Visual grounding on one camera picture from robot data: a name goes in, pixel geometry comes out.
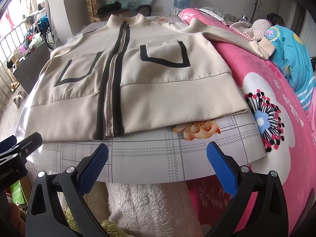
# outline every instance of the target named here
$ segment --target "jacket collar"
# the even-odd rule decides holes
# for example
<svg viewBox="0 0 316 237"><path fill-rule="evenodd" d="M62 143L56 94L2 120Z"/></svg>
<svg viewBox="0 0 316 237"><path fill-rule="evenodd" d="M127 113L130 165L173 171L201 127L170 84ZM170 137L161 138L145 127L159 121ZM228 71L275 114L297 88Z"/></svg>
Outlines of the jacket collar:
<svg viewBox="0 0 316 237"><path fill-rule="evenodd" d="M144 20L147 20L146 17L140 13L130 18L123 18L123 17L111 15L106 25L112 28L120 28L123 21L127 21L127 23L130 26L134 26L134 25L142 23Z"/></svg>

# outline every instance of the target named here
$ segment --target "bicycle wheel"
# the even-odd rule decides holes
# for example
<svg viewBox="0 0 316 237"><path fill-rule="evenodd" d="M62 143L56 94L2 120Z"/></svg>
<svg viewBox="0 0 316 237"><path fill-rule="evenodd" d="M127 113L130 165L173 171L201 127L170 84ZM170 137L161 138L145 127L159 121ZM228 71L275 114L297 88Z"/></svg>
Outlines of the bicycle wheel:
<svg viewBox="0 0 316 237"><path fill-rule="evenodd" d="M50 26L46 29L46 33L44 34L44 41L49 49L54 49L55 39Z"/></svg>

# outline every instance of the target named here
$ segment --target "silver screw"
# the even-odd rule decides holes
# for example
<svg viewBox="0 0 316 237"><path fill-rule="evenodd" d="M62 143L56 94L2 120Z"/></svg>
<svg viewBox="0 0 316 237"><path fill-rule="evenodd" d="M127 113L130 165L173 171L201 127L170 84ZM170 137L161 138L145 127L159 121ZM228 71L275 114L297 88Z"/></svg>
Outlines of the silver screw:
<svg viewBox="0 0 316 237"><path fill-rule="evenodd" d="M249 172L249 168L247 166L242 166L241 167L241 171L244 173L248 173Z"/></svg>
<svg viewBox="0 0 316 237"><path fill-rule="evenodd" d="M277 172L275 172L275 171L273 171L273 170L270 172L270 174L271 174L273 177L277 177Z"/></svg>
<svg viewBox="0 0 316 237"><path fill-rule="evenodd" d="M72 173L72 172L74 172L75 171L75 168L73 167L73 166L70 166L70 167L68 167L67 169L66 169L66 172L67 173Z"/></svg>
<svg viewBox="0 0 316 237"><path fill-rule="evenodd" d="M44 171L40 171L40 172L37 174L38 177L43 177L44 175L45 175L45 172L44 172Z"/></svg>

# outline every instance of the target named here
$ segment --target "chair seat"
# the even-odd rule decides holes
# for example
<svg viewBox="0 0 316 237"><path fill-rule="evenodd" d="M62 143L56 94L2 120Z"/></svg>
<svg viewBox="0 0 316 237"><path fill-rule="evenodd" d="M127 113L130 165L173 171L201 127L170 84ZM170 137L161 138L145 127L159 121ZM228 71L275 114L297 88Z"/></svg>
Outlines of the chair seat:
<svg viewBox="0 0 316 237"><path fill-rule="evenodd" d="M117 13L125 12L125 11L130 11L130 9L128 9L128 8L121 8L121 9L115 10L115 11L107 11L107 12L101 12L101 13L98 12L93 17L100 19L100 18L103 18L103 17L106 17L106 16L110 16L112 14L117 14Z"/></svg>

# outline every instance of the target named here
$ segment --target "green fluffy fabric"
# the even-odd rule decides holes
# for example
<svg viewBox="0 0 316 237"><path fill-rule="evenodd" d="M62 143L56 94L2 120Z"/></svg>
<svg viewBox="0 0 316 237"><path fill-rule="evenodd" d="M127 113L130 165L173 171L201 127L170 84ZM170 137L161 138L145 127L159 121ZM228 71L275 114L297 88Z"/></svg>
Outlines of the green fluffy fabric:
<svg viewBox="0 0 316 237"><path fill-rule="evenodd" d="M67 208L64 213L70 228L76 232L81 233L70 209ZM101 223L101 226L108 233L108 235L110 235L110 237L127 237L127 234L123 230L119 229L115 223L111 223L106 219Z"/></svg>

